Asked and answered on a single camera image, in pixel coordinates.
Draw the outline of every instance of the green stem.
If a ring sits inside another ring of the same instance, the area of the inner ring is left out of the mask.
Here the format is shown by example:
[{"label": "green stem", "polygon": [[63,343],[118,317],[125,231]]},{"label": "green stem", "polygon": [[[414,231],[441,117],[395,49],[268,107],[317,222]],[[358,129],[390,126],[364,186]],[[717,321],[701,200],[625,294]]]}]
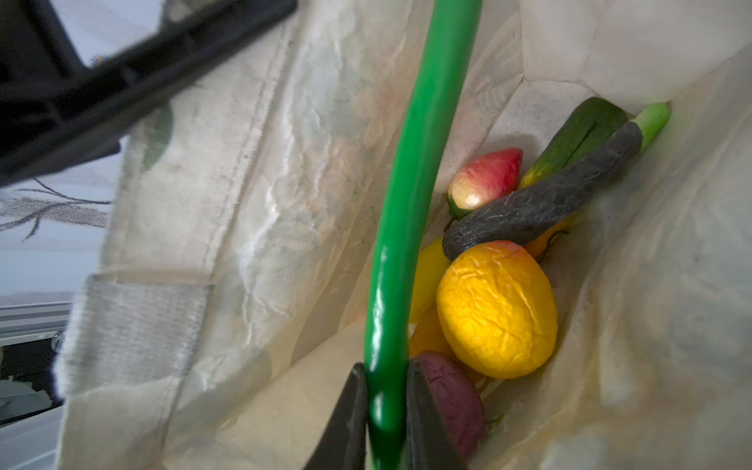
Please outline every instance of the green stem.
[{"label": "green stem", "polygon": [[482,4],[435,2],[381,212],[365,330],[369,433],[377,470],[397,468],[405,442],[408,316],[418,248]]},{"label": "green stem", "polygon": [[653,103],[632,120],[642,131],[642,147],[640,151],[650,145],[659,130],[663,129],[671,117],[669,103]]}]

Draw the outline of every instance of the green tube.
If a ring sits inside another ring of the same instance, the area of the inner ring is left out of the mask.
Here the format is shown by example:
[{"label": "green tube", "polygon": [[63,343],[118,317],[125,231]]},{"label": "green tube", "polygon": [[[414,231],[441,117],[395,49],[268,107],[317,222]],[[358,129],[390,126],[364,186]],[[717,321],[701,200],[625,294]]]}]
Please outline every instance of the green tube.
[{"label": "green tube", "polygon": [[465,80],[482,0],[436,0],[381,211],[365,329],[374,469],[400,465],[405,443],[408,315],[420,239]]}]

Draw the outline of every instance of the black object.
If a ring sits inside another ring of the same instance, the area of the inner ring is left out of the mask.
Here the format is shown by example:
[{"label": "black object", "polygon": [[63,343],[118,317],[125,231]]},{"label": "black object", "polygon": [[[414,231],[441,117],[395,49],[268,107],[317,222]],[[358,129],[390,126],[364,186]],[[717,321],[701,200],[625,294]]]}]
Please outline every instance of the black object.
[{"label": "black object", "polygon": [[[416,360],[408,367],[405,399],[411,470],[466,470],[431,395],[423,366]],[[304,470],[365,468],[367,417],[365,368],[358,362]]]},{"label": "black object", "polygon": [[3,0],[0,186],[116,153],[129,126],[296,8],[222,0],[87,68],[49,0]]},{"label": "black object", "polygon": [[465,250],[495,240],[528,244],[580,210],[621,173],[641,146],[642,131],[627,121],[583,159],[453,223],[444,233],[444,255],[454,261]]}]

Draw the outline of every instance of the purple fruit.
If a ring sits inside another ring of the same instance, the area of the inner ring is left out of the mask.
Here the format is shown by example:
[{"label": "purple fruit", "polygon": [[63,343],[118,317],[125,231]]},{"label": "purple fruit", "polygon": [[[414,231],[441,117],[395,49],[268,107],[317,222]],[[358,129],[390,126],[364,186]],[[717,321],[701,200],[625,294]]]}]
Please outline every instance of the purple fruit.
[{"label": "purple fruit", "polygon": [[433,351],[415,356],[423,365],[438,410],[459,453],[467,458],[486,434],[483,403],[462,366]]}]

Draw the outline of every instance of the leaf print on bag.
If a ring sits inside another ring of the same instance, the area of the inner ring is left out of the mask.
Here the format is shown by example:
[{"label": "leaf print on bag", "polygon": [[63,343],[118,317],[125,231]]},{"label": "leaf print on bag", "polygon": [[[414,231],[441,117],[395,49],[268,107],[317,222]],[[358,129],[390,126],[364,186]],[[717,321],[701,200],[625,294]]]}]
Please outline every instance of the leaf print on bag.
[{"label": "leaf print on bag", "polygon": [[141,160],[141,170],[146,172],[153,167],[167,150],[172,139],[173,114],[169,103],[154,111],[146,118],[146,151]]}]

